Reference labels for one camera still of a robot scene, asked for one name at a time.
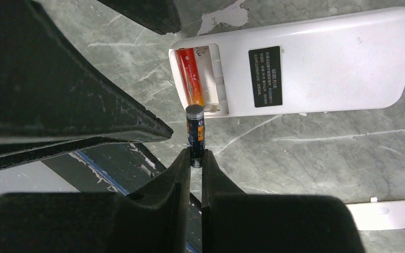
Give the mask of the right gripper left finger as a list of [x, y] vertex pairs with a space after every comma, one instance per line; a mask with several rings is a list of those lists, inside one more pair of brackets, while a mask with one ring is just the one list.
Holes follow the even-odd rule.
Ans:
[[0, 195], [0, 252], [184, 252], [190, 151], [131, 194]]

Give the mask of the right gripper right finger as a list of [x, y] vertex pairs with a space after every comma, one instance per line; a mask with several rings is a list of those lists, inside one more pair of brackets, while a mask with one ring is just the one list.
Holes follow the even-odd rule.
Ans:
[[333, 196], [251, 194], [202, 159], [203, 252], [364, 252], [352, 215]]

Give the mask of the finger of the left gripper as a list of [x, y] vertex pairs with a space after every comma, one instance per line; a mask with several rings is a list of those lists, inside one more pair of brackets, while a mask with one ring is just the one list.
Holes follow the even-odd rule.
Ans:
[[181, 21], [173, 0], [99, 0], [103, 5], [159, 34], [177, 33]]
[[101, 74], [35, 1], [0, 1], [0, 170], [172, 129]]

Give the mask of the red AAA battery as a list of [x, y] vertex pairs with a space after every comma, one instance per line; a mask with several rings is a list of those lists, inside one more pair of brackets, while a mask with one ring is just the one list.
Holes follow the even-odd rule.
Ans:
[[204, 108], [206, 103], [199, 77], [194, 49], [180, 48], [176, 50], [176, 56], [188, 104], [196, 104]]

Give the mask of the black AAA battery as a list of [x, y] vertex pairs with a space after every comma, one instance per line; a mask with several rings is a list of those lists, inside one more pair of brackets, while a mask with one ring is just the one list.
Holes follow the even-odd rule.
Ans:
[[191, 166], [201, 168], [205, 151], [204, 108], [198, 104], [189, 105], [186, 107], [186, 117]]

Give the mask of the white battery cover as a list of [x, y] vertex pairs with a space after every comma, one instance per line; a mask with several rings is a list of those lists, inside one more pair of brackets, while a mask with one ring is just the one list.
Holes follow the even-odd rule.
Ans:
[[405, 229], [405, 200], [379, 201], [346, 205], [359, 231], [384, 231]]

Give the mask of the white remote control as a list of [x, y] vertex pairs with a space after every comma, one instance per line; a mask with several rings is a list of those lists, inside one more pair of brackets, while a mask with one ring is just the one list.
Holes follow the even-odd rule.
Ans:
[[169, 61], [188, 106], [178, 50], [191, 48], [206, 117], [383, 109], [405, 87], [405, 7], [187, 38]]

